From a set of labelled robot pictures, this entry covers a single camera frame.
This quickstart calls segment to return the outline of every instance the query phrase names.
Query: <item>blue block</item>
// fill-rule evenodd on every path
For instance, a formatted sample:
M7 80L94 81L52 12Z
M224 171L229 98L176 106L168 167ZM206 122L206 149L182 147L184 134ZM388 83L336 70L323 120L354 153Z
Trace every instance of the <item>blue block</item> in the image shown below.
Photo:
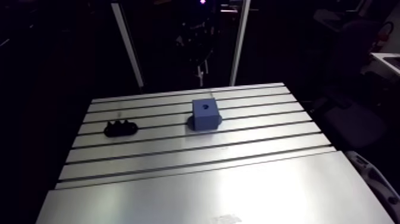
M220 124L220 112L214 98L192 101L195 130L214 130Z

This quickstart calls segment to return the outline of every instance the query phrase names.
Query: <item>vertical post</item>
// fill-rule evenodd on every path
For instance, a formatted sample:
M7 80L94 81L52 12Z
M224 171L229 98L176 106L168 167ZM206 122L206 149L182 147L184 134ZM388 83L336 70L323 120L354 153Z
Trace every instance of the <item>vertical post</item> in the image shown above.
M232 72L230 74L230 82L229 82L230 86L234 86L236 83L236 75L238 73L240 54L242 52L242 44L246 31L247 16L249 15L250 3L251 0L243 0L239 30L237 31L235 54L233 56Z
M126 29L124 17L122 15L121 6L117 2L111 3L112 11L114 12L115 19L117 20L118 28L120 29L122 40L124 41L126 51L128 53L128 57L130 60L130 64L132 65L133 72L135 73L135 78L137 84L139 85L140 90L144 86L142 75L140 73L139 64L136 59L135 52L133 50L133 44L129 37L128 30Z

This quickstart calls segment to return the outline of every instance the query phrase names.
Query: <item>chair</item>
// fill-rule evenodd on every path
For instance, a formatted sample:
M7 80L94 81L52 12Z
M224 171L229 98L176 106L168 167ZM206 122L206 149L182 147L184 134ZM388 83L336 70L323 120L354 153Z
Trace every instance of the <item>chair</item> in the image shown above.
M331 127L352 149L364 148L386 132L383 120L363 105L360 69L380 23L355 20L344 25L324 72L323 96L311 114Z

